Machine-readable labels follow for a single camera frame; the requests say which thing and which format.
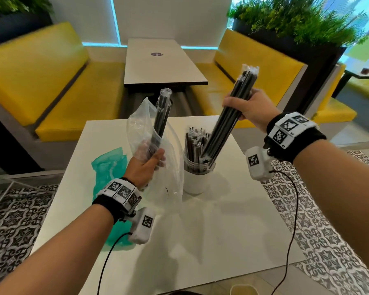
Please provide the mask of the small dark planter box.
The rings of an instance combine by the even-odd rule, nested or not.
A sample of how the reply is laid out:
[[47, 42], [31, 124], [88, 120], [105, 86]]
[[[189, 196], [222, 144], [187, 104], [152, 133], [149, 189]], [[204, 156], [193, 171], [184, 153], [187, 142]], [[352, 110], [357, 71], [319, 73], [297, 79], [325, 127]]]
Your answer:
[[0, 44], [52, 25], [49, 13], [18, 12], [0, 16]]

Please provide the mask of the white straw holder cup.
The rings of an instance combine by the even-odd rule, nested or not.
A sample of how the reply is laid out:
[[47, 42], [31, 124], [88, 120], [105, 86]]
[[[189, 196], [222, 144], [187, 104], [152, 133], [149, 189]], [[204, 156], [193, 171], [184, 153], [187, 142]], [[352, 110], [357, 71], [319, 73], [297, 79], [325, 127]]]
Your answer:
[[183, 190], [189, 194], [201, 194], [209, 187], [212, 172], [216, 163], [211, 166], [208, 163], [194, 163], [188, 159], [187, 153], [183, 153], [184, 160], [184, 184]]

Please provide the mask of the green plastic bag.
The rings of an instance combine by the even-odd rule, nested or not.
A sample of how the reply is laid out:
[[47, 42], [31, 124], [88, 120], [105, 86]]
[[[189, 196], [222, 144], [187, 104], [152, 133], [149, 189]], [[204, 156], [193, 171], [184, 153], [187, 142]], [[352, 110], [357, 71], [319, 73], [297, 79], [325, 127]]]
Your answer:
[[[103, 189], [108, 182], [114, 178], [121, 178], [127, 168], [127, 155], [123, 153], [123, 148], [113, 149], [98, 158], [92, 163], [92, 168], [96, 173], [95, 186], [93, 188], [93, 200], [97, 197], [97, 193]], [[128, 233], [131, 229], [131, 222], [118, 221], [112, 228], [105, 244], [112, 247], [114, 242], [124, 233]]]

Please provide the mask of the long yellow bench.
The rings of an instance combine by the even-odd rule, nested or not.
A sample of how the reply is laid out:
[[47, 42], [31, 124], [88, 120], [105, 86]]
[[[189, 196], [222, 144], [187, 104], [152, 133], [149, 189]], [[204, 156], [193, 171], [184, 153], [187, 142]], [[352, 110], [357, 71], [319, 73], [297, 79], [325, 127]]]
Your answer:
[[42, 142], [78, 140], [87, 121], [118, 119], [125, 64], [94, 62], [69, 22], [0, 44], [0, 105]]

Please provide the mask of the group of wrapped straws upright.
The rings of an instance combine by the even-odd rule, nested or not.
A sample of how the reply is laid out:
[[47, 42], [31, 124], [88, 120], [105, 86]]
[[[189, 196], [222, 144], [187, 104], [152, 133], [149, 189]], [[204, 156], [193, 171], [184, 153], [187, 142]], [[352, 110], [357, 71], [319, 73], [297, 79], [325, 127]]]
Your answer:
[[210, 132], [203, 128], [188, 127], [185, 134], [184, 169], [196, 175], [208, 173], [209, 160], [201, 158], [204, 148], [210, 139]]

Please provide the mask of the clear plastic bag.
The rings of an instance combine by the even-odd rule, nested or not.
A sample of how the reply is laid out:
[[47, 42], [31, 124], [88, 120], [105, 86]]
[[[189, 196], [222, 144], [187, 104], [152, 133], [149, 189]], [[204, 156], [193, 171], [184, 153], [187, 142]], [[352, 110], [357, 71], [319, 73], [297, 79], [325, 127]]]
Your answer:
[[174, 128], [166, 123], [162, 138], [154, 130], [157, 109], [145, 98], [127, 119], [127, 139], [134, 157], [145, 162], [150, 155], [164, 149], [165, 166], [160, 167], [141, 192], [141, 206], [152, 207], [158, 214], [176, 213], [181, 209], [183, 195], [182, 145]]

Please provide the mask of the black wristband with markers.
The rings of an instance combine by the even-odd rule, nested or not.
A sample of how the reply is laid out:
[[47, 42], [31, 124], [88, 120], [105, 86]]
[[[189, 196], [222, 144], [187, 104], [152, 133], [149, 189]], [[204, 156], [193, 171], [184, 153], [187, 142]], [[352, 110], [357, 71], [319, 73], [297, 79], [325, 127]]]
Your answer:
[[101, 189], [92, 204], [98, 204], [109, 211], [113, 224], [136, 215], [136, 207], [142, 200], [138, 188], [127, 178], [114, 178]]
[[318, 125], [298, 112], [281, 113], [266, 127], [267, 153], [280, 161], [293, 163], [296, 156], [318, 140], [326, 140]]

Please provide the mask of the large dark planter box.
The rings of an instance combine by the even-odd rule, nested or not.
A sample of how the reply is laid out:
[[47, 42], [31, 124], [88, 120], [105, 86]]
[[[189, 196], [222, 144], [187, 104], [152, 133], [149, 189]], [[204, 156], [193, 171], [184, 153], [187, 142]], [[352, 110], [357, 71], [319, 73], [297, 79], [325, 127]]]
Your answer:
[[331, 43], [316, 46], [307, 43], [298, 44], [293, 37], [279, 37], [272, 30], [253, 31], [251, 25], [239, 19], [234, 19], [232, 29], [307, 65], [304, 75], [284, 108], [285, 112], [305, 113], [346, 50], [346, 47], [337, 47]]

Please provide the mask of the small bundle of black straws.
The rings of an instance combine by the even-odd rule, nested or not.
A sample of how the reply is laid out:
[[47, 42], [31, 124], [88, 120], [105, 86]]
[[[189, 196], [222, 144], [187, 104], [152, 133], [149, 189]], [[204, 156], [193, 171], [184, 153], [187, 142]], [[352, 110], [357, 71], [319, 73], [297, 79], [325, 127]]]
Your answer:
[[148, 158], [151, 158], [159, 149], [164, 134], [167, 119], [172, 107], [171, 101], [172, 90], [169, 88], [161, 89], [160, 95], [156, 102], [156, 117], [153, 125], [153, 133], [148, 148]]

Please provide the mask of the black right wristband with markers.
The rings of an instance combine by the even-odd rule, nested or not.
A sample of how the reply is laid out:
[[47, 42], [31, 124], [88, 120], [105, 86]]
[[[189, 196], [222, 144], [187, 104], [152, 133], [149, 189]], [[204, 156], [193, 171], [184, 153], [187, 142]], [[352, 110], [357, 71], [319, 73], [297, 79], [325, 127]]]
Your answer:
[[267, 153], [280, 161], [293, 163], [296, 156], [318, 140], [326, 140], [318, 125], [298, 112], [281, 113], [266, 127]]

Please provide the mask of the white table with black edge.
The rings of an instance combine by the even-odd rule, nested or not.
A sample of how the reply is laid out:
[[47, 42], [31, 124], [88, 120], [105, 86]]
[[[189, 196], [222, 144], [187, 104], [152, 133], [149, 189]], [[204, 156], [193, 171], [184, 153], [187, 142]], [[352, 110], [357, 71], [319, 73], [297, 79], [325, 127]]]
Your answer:
[[369, 74], [360, 74], [360, 71], [366, 61], [364, 62], [346, 55], [342, 55], [339, 61], [345, 64], [345, 70], [332, 94], [332, 98], [336, 98], [339, 95], [341, 90], [346, 86], [352, 77], [359, 80], [369, 80]]

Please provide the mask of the person's left hand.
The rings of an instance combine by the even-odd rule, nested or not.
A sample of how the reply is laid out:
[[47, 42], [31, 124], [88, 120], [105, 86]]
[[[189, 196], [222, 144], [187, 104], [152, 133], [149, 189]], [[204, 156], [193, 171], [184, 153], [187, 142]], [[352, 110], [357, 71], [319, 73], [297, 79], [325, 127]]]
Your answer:
[[149, 159], [148, 148], [149, 146], [146, 143], [143, 143], [138, 147], [136, 152], [133, 154], [133, 157], [130, 159], [124, 174], [124, 178], [131, 181], [131, 183], [133, 183], [133, 185], [139, 190], [145, 188], [153, 178], [153, 176], [144, 175], [144, 163]]

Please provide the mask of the person's right forearm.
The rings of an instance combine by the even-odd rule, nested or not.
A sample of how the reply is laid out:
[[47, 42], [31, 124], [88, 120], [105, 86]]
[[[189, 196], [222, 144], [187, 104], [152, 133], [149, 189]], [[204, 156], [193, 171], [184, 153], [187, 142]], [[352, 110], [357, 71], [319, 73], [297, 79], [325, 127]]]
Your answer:
[[369, 165], [326, 140], [294, 159], [315, 203], [369, 268]]

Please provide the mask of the person's left forearm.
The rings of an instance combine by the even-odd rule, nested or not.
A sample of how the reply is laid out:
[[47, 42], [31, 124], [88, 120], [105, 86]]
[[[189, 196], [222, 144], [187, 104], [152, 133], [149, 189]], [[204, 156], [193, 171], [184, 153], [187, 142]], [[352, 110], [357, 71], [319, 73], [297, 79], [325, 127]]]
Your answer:
[[114, 224], [99, 204], [25, 259], [0, 282], [0, 295], [78, 295]]

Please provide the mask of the small yellow bench seat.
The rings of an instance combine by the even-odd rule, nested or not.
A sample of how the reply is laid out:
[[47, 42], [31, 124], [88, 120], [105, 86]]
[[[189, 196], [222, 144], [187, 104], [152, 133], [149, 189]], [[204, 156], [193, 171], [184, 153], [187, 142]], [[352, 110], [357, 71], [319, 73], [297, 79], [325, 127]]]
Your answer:
[[346, 65], [337, 63], [321, 88], [321, 96], [316, 97], [317, 110], [311, 120], [317, 124], [351, 122], [357, 112], [332, 97], [344, 74]]

